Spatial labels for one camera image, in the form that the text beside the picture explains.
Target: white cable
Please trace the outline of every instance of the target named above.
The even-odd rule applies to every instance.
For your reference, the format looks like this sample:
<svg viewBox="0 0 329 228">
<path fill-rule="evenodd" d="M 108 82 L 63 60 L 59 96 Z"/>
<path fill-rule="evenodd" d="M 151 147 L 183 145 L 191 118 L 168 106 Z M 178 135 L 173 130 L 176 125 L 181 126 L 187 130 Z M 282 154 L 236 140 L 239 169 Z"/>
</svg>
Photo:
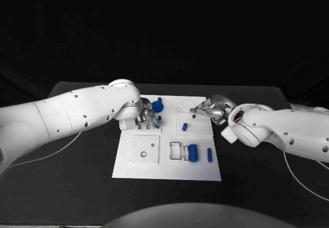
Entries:
<svg viewBox="0 0 329 228">
<path fill-rule="evenodd" d="M 76 135 L 76 137 L 73 138 L 73 140 L 70 141 L 70 143 L 75 141 L 75 139 L 77 138 L 79 135 L 80 135 L 80 132 L 79 132 L 79 134 Z M 59 151 L 56 151 L 56 152 L 52 153 L 50 155 L 44 156 L 43 158 L 39 158 L 39 159 L 26 161 L 26 162 L 23 162 L 23 163 L 17 163 L 17 164 L 11 165 L 8 168 L 11 168 L 11 167 L 14 167 L 14 166 L 17 166 L 17 165 L 23 165 L 23 164 L 30 163 L 30 162 L 36 162 L 36 161 L 39 161 L 39 160 L 41 160 L 41 159 L 44 159 L 44 158 L 49 158 L 49 157 L 53 156 L 56 153 L 59 153 L 59 152 L 70 145 L 70 143 L 69 143 Z"/>
<path fill-rule="evenodd" d="M 329 170 L 329 167 L 320 161 L 316 162 Z"/>
<path fill-rule="evenodd" d="M 285 158 L 285 153 L 284 153 L 284 152 L 282 152 L 282 156 L 284 156 L 284 160 L 285 160 L 285 164 L 287 164 L 288 171 L 290 171 L 290 173 L 291 173 L 291 175 L 292 175 L 295 181 L 298 182 L 298 184 L 305 188 L 305 190 L 307 190 L 311 194 L 314 194 L 314 195 L 316 195 L 318 198 L 321 198 L 323 200 L 329 201 L 329 199 L 326 199 L 324 197 L 321 197 L 320 195 L 317 195 L 314 192 L 311 192 L 311 191 L 308 190 L 308 188 L 301 184 L 300 180 L 298 180 L 297 177 L 294 176 L 292 171 L 291 171 L 291 169 L 290 169 L 290 166 L 288 166 L 288 163 L 287 163 L 287 158 Z"/>
</svg>

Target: black table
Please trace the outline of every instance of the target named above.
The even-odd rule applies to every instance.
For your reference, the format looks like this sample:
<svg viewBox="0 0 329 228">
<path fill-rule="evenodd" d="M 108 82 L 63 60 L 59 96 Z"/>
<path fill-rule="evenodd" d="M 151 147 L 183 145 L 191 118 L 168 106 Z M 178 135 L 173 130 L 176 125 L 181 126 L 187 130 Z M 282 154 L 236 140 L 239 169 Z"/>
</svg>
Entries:
<svg viewBox="0 0 329 228">
<path fill-rule="evenodd" d="M 50 97 L 106 83 L 56 84 Z M 140 94 L 204 96 L 222 94 L 236 103 L 290 108 L 275 87 L 219 85 L 135 85 Z M 213 125 L 222 182 L 111 178 L 119 141 L 115 120 L 80 133 L 54 156 L 10 168 L 0 176 L 0 223 L 103 225 L 124 214 L 167 203 L 207 202 L 238 206 L 300 227 L 329 226 L 329 202 L 298 185 L 282 152 L 269 144 L 249 148 L 229 144 Z M 75 135 L 46 145 L 17 162 L 59 150 Z M 329 171 L 313 160 L 287 154 L 291 170 L 305 186 L 329 197 Z"/>
</svg>

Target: hole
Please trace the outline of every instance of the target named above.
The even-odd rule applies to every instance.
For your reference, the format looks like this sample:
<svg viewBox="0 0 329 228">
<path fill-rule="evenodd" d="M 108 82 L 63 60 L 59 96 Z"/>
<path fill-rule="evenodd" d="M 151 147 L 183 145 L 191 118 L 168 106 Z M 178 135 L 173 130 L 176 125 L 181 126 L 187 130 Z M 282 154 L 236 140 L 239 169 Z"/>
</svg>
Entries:
<svg viewBox="0 0 329 228">
<path fill-rule="evenodd" d="M 321 147 L 321 151 L 323 151 L 323 152 L 327 152 L 327 150 L 329 150 L 329 147 L 327 147 L 327 146 L 323 146 L 323 147 Z"/>
</svg>

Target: cable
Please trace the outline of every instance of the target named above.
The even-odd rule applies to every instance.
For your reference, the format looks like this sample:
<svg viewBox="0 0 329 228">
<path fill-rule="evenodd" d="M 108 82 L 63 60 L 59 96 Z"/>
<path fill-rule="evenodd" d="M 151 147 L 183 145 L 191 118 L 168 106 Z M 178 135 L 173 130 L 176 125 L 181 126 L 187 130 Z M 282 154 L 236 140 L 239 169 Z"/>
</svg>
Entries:
<svg viewBox="0 0 329 228">
<path fill-rule="evenodd" d="M 76 137 L 73 138 L 73 140 L 70 141 L 70 143 L 76 140 L 76 138 L 77 138 L 79 135 L 80 135 L 80 132 L 79 132 L 79 134 L 76 135 Z M 53 156 L 56 153 L 59 153 L 59 152 L 70 145 L 70 143 L 69 143 L 59 151 L 56 151 L 56 152 L 52 153 L 50 155 L 44 156 L 43 158 L 39 158 L 39 159 L 26 161 L 26 162 L 23 162 L 23 163 L 17 163 L 17 164 L 8 166 L 8 168 L 11 168 L 11 167 L 14 167 L 14 166 L 17 166 L 17 165 L 23 165 L 23 164 L 30 163 L 30 162 L 36 162 L 36 161 L 39 161 L 39 160 L 41 160 L 41 159 L 44 159 L 44 158 L 49 158 L 49 157 Z"/>
<path fill-rule="evenodd" d="M 329 167 L 320 161 L 316 162 L 329 170 Z"/>
<path fill-rule="evenodd" d="M 288 171 L 290 171 L 290 173 L 291 173 L 291 175 L 292 175 L 295 181 L 298 182 L 298 184 L 305 188 L 305 190 L 307 190 L 311 194 L 314 194 L 314 195 L 316 195 L 318 198 L 321 198 L 323 200 L 329 201 L 329 199 L 326 199 L 324 197 L 321 197 L 320 195 L 317 195 L 314 192 L 311 192 L 311 191 L 308 190 L 308 188 L 301 184 L 300 180 L 298 180 L 297 177 L 294 176 L 292 171 L 291 171 L 291 169 L 290 169 L 290 166 L 288 166 L 288 163 L 287 163 L 287 158 L 285 158 L 285 153 L 284 153 L 284 152 L 282 152 L 282 156 L 284 156 L 284 160 L 285 160 L 285 164 L 287 164 Z"/>
</svg>

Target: rectangular slot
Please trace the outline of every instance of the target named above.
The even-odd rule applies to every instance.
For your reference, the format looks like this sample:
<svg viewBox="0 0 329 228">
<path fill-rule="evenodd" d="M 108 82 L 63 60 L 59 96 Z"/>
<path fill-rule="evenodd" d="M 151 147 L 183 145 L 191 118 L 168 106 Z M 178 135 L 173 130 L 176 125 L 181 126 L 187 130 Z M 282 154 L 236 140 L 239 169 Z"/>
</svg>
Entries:
<svg viewBox="0 0 329 228">
<path fill-rule="evenodd" d="M 183 160 L 189 161 L 189 147 L 187 146 L 183 147 Z"/>
<path fill-rule="evenodd" d="M 170 159 L 180 160 L 180 143 L 178 142 L 170 143 Z"/>
</svg>

